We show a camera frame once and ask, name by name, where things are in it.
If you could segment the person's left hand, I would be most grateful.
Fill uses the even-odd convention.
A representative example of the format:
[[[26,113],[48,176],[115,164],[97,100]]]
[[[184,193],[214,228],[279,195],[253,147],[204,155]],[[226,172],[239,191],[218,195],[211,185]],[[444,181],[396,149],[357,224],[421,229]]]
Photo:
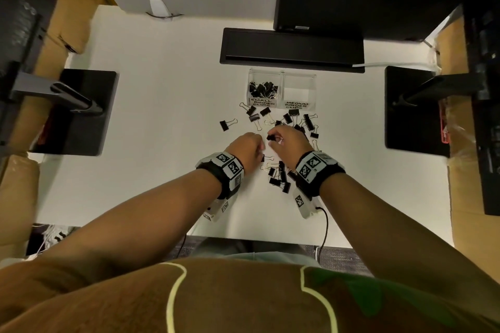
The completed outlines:
[[[252,132],[239,136],[225,149],[225,152],[235,156],[240,161],[246,177],[252,175],[261,163],[255,164],[252,160],[250,133]]]

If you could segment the person's right hand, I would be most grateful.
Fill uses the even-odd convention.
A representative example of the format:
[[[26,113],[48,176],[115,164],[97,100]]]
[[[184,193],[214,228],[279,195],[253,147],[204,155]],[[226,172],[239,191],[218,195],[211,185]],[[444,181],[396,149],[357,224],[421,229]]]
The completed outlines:
[[[284,128],[284,145],[283,146],[270,146],[272,150],[278,155],[280,160],[284,162],[292,171],[295,171],[301,158],[306,154],[312,152],[314,149],[309,143],[307,137],[294,127],[287,125],[278,125],[274,128]]]

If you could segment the person's right forearm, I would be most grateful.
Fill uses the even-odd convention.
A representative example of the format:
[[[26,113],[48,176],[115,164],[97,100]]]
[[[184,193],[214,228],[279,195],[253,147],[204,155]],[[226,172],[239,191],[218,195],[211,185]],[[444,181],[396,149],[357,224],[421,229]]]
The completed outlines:
[[[500,320],[500,284],[432,231],[347,174],[328,177],[320,197],[375,277]]]

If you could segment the person's left forearm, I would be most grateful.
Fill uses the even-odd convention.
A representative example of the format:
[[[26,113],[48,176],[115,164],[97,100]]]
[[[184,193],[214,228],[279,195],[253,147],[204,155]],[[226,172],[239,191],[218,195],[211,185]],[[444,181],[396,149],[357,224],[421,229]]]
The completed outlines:
[[[168,254],[220,195],[207,170],[194,170],[98,216],[34,262],[69,268],[90,283],[151,266]]]

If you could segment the scattered black binder clips group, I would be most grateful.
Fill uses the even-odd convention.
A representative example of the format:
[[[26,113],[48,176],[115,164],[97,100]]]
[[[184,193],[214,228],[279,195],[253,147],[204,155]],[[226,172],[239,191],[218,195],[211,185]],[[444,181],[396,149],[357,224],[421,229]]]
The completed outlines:
[[[309,128],[310,128],[310,127],[312,128],[312,129],[310,130],[312,133],[315,133],[315,132],[316,132],[316,130],[315,130],[315,129],[316,129],[316,125],[313,123],[313,120],[314,120],[315,118],[316,118],[316,115],[310,115],[310,114],[306,113],[306,114],[304,114],[304,116],[303,116],[303,117],[299,118],[299,121],[298,121],[298,122],[297,122],[294,126],[292,126],[292,125],[287,125],[287,124],[278,124],[278,125],[287,125],[287,126],[294,127],[296,130],[301,131],[301,132],[302,132],[302,133],[306,136],[306,133],[308,132],[308,130],[309,130]],[[264,157],[265,157],[265,154],[266,154],[266,149],[271,149],[271,150],[272,150],[272,148],[271,148],[270,146],[268,146],[268,144],[267,144],[267,140],[266,140],[267,133],[268,133],[268,131],[266,132],[266,134],[265,134],[264,136],[262,136],[262,135],[260,134],[260,135],[262,136],[262,139],[263,139],[263,141],[264,141],[265,145],[266,145],[266,148],[265,148],[265,150],[264,150]],[[281,160],[280,160],[280,158],[278,157],[278,155],[277,155],[277,154],[276,154],[273,150],[272,150],[272,152],[273,152],[273,153],[274,153],[274,155],[278,158],[278,160],[279,160],[279,161],[281,161]]]

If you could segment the heap of small boxed clips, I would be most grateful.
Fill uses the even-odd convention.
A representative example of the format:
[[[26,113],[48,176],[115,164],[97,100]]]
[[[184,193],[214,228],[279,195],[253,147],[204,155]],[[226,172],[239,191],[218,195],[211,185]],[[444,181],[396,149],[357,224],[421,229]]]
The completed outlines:
[[[248,91],[252,98],[276,99],[278,97],[279,86],[273,84],[272,82],[265,82],[263,84],[250,82],[248,85]]]

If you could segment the clear two-compartment plastic box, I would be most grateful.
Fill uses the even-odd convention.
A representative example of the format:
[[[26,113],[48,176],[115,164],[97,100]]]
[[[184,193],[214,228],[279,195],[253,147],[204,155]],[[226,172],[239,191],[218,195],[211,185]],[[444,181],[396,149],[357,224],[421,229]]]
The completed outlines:
[[[250,82],[256,82],[257,84],[272,82],[279,86],[278,97],[276,98],[277,107],[274,109],[284,109],[283,102],[287,100],[309,102],[311,106],[307,111],[316,110],[316,75],[251,68],[248,72],[246,94],[247,102],[251,105],[249,101],[251,96],[248,91]]]

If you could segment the grey-green trousers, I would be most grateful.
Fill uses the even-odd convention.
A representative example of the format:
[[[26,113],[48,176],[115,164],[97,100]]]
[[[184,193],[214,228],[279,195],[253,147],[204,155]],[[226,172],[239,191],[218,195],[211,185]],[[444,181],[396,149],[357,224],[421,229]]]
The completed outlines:
[[[193,249],[189,257],[250,260],[321,267],[320,263],[308,255],[300,245],[270,241],[206,238]]]

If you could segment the black square monitor base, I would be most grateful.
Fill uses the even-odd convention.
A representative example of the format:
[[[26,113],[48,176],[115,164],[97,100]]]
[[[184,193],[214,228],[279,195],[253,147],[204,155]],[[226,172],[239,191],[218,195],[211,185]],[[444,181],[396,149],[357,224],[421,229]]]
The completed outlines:
[[[119,74],[114,71],[65,69],[59,80],[96,102],[98,115],[73,113],[55,104],[30,152],[51,155],[99,156],[103,150]]]
[[[438,101],[407,102],[418,88],[434,77],[431,71],[387,66],[384,71],[384,137],[388,149],[450,156],[443,143]]]

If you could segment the brown and green shirt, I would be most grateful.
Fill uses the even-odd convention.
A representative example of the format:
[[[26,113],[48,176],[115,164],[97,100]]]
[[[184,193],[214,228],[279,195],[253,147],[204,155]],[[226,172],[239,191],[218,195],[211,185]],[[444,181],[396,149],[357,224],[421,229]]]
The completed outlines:
[[[33,260],[0,270],[0,333],[500,333],[500,323],[318,267],[181,259],[91,284]]]

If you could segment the black monitor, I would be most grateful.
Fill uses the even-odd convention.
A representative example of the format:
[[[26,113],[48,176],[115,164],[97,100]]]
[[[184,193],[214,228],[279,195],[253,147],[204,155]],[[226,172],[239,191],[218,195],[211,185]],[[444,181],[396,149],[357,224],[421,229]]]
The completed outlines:
[[[58,0],[0,0],[0,76],[9,63],[21,63],[23,72],[34,74]],[[0,99],[0,158],[10,152],[9,141],[24,97]]]
[[[464,0],[467,64],[483,76],[472,113],[484,213],[500,216],[500,0]]]
[[[462,0],[276,0],[273,28],[348,39],[422,42]]]

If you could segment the red tag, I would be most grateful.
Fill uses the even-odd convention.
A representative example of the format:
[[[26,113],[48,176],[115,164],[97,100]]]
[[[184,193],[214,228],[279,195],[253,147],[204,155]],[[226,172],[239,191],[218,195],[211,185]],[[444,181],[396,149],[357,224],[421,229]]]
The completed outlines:
[[[439,112],[440,112],[440,124],[441,124],[441,142],[443,144],[449,145],[449,130],[447,123],[447,99],[442,99],[439,101]]]

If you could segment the white paper tag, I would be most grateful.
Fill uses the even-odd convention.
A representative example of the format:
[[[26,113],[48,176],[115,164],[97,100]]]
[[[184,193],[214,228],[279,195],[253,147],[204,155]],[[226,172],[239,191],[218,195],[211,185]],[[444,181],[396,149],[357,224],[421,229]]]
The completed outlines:
[[[172,20],[184,16],[184,14],[181,13],[171,13],[162,0],[149,0],[149,5],[149,11],[145,13],[154,19]]]

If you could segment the tan wrapped cardboard box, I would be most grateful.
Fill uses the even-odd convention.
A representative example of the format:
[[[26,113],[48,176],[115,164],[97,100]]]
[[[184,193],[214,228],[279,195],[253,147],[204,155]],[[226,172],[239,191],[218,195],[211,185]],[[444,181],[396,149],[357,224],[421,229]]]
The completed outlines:
[[[40,168],[38,162],[11,155],[0,181],[0,262],[26,254],[36,216]]]

